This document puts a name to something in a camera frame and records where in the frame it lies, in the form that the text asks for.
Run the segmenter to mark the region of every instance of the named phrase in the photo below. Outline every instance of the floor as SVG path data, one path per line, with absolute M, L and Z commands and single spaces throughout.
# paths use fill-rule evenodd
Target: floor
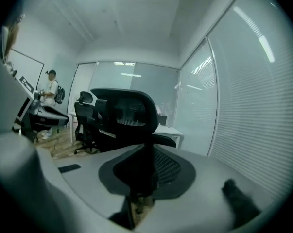
M 37 135 L 38 142 L 35 142 L 36 147 L 48 149 L 53 159 L 69 158 L 72 156 L 81 157 L 90 154 L 90 149 L 79 150 L 75 155 L 74 150 L 81 147 L 82 143 L 74 141 L 70 143 L 70 130 L 69 128 L 59 128 L 59 136 L 57 134 L 57 128 L 53 128 L 52 136 L 47 140 L 42 139 L 42 133 Z M 92 149 L 92 154 L 99 153 L 98 150 Z

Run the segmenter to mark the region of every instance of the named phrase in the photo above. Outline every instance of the hat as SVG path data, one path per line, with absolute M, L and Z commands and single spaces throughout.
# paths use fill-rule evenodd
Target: hat
M 54 75 L 56 75 L 55 70 L 50 70 L 50 71 L 48 72 L 48 74 L 49 74 L 49 73 L 53 73 Z

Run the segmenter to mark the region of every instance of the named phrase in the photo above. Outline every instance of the white sneaker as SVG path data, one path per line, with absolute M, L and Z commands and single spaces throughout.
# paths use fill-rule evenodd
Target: white sneaker
M 45 135 L 44 135 L 44 137 L 42 138 L 43 140 L 47 140 L 48 138 L 50 138 L 51 137 L 51 134 L 47 134 L 47 133 L 45 133 Z

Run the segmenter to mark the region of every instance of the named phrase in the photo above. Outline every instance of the ceiling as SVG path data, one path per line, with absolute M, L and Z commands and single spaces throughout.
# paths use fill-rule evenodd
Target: ceiling
M 30 13 L 63 39 L 91 42 L 118 34 L 180 37 L 190 16 L 213 0 L 24 0 Z

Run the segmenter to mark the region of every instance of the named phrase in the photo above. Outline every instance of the black backpack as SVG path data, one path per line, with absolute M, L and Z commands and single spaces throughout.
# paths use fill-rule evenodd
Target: black backpack
M 59 83 L 58 83 L 58 90 L 57 90 L 56 95 L 54 96 L 54 100 L 56 103 L 62 104 L 64 97 L 65 97 L 65 90 L 62 87 L 60 87 Z

